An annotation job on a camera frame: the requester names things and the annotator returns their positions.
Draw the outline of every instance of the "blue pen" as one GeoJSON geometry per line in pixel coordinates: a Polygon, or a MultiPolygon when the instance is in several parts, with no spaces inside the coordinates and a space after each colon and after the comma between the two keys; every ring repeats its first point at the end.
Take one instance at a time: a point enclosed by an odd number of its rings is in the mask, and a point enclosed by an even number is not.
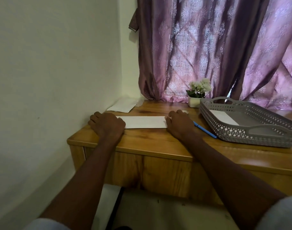
{"type": "Polygon", "coordinates": [[[205,128],[203,128],[202,126],[200,126],[199,124],[197,124],[196,122],[194,122],[195,127],[198,127],[200,130],[204,131],[205,133],[207,133],[208,135],[212,136],[214,139],[217,138],[216,135],[213,135],[210,131],[206,130],[205,128]]]}

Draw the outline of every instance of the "forearm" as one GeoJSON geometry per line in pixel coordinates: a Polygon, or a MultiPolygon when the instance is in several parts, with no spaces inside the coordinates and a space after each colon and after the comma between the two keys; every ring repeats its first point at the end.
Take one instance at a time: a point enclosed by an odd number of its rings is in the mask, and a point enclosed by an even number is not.
{"type": "Polygon", "coordinates": [[[71,230],[90,229],[97,210],[106,168],[116,143],[101,140],[41,218],[60,222],[71,230]]]}
{"type": "Polygon", "coordinates": [[[253,229],[263,214],[286,195],[189,134],[184,145],[201,163],[217,194],[240,229],[253,229]]]}

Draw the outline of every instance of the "hand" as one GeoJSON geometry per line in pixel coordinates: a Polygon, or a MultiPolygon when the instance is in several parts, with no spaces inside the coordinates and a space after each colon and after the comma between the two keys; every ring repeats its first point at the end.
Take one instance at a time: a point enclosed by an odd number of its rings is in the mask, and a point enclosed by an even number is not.
{"type": "Polygon", "coordinates": [[[171,111],[168,116],[165,116],[167,131],[180,141],[183,141],[187,134],[194,131],[193,121],[182,110],[171,111]]]}
{"type": "Polygon", "coordinates": [[[109,139],[118,142],[124,132],[126,123],[111,113],[96,112],[88,121],[90,127],[99,136],[99,140],[109,139]]]}

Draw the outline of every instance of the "white paper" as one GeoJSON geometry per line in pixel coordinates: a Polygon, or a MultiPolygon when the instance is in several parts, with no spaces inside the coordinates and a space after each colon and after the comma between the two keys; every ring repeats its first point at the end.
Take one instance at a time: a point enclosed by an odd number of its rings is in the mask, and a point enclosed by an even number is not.
{"type": "Polygon", "coordinates": [[[123,97],[107,110],[129,113],[137,102],[138,99],[123,97]]]}
{"type": "Polygon", "coordinates": [[[234,121],[229,115],[227,115],[226,112],[218,111],[218,110],[210,110],[210,111],[213,113],[213,115],[215,115],[215,117],[218,118],[218,120],[220,120],[224,123],[238,125],[238,123],[236,121],[234,121]]]}
{"type": "Polygon", "coordinates": [[[117,116],[126,123],[126,128],[167,128],[164,116],[117,116]]]}

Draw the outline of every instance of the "wooden desk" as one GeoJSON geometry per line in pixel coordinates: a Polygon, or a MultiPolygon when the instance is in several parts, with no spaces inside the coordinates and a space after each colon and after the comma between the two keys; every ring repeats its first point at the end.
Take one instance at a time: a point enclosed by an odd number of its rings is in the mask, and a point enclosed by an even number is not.
{"type": "MultiPolygon", "coordinates": [[[[187,110],[192,120],[210,130],[202,115],[198,114],[199,110],[184,103],[145,101],[130,113],[117,112],[117,115],[165,116],[178,109],[187,110]]],[[[292,112],[285,113],[292,119],[292,112]]],[[[229,143],[205,133],[203,139],[271,186],[292,195],[291,149],[229,143]]],[[[89,157],[97,142],[98,137],[89,126],[67,139],[76,170],[89,157]]],[[[105,182],[208,204],[222,204],[201,165],[166,129],[126,129],[111,157],[105,182]]]]}

